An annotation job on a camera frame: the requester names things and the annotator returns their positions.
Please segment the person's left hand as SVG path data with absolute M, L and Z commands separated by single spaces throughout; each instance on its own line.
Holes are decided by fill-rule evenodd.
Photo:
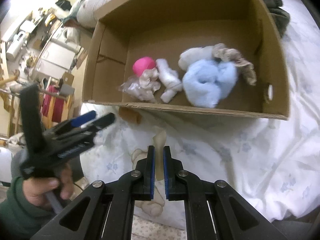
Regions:
M 44 210 L 51 210 L 52 206 L 46 197 L 46 193 L 60 188 L 60 197 L 68 200 L 74 193 L 72 169 L 67 163 L 60 173 L 60 178 L 34 178 L 23 181 L 22 191 L 26 200 Z

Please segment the green sleeve left forearm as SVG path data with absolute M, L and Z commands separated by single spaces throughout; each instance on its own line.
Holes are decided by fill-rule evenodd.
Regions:
M 30 204 L 23 194 L 23 178 L 12 180 L 1 203 L 1 239 L 30 239 L 55 213 Z

